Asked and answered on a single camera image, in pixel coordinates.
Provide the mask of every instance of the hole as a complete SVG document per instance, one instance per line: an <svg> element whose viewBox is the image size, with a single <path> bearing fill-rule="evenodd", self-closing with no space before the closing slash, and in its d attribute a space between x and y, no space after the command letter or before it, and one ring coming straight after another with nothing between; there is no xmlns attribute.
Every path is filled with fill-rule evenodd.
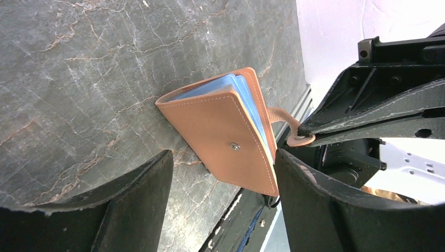
<svg viewBox="0 0 445 252"><path fill-rule="evenodd" d="M429 129L418 130L416 132L416 134L415 134L415 136L418 137L418 138L427 138L427 137L429 137L431 135L432 135L432 131L429 130Z"/></svg>
<svg viewBox="0 0 445 252"><path fill-rule="evenodd" d="M366 56L368 56L368 52L367 52L367 51L361 51L361 52L360 52L360 56L361 56L362 58L366 58Z"/></svg>

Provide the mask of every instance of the white spot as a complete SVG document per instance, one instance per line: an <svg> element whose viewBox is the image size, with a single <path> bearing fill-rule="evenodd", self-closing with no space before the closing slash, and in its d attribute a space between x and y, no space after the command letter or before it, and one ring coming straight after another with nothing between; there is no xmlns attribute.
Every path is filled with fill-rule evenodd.
<svg viewBox="0 0 445 252"><path fill-rule="evenodd" d="M241 199L241 195L238 195L237 199L235 200L234 204L232 205L232 207L229 209L229 211L227 212L227 214L224 216L223 220L227 220L227 217L229 217L229 215L232 213L232 211L235 209L235 206L239 203L239 200Z"/></svg>

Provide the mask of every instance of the black mechanical part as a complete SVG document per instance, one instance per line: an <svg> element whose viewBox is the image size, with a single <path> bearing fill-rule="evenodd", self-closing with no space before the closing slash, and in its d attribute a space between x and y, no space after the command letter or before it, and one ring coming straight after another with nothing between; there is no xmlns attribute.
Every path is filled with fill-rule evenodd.
<svg viewBox="0 0 445 252"><path fill-rule="evenodd" d="M172 177L163 151L62 203L0 208L0 251L156 251Z"/></svg>
<svg viewBox="0 0 445 252"><path fill-rule="evenodd" d="M444 139L445 37L393 43L377 37L358 46L359 62L338 76L299 127L316 135L311 146L361 138Z"/></svg>
<svg viewBox="0 0 445 252"><path fill-rule="evenodd" d="M347 185L361 188L382 168L379 145L376 139L357 139L316 148L286 144L281 148L310 167Z"/></svg>
<svg viewBox="0 0 445 252"><path fill-rule="evenodd" d="M291 251L445 251L445 204L364 193L278 149L275 171Z"/></svg>

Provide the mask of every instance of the wallet flap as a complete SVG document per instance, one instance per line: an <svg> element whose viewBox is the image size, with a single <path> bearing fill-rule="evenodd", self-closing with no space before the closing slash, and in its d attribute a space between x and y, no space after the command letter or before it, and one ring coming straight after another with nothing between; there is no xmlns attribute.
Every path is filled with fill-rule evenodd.
<svg viewBox="0 0 445 252"><path fill-rule="evenodd" d="M245 76L247 82L253 80L249 71L234 73ZM169 93L158 99L156 105L216 179L262 194L278 196L273 161L267 157L260 134L236 92L222 91L165 102L215 78ZM252 94L256 98L260 97L260 93L255 94L255 90ZM261 120L264 118L267 122L264 102L263 106L262 111L260 108L258 110L261 111Z"/></svg>

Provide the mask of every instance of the strap loop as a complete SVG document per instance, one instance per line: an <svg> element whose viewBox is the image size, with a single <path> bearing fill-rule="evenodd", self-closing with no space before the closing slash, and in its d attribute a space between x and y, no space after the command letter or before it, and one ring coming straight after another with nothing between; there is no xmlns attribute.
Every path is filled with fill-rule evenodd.
<svg viewBox="0 0 445 252"><path fill-rule="evenodd" d="M267 108L270 123L287 122L291 128L291 134L288 137L287 144L291 147L303 146L312 143L315 140L315 135L299 136L298 127L301 125L293 116L280 108Z"/></svg>

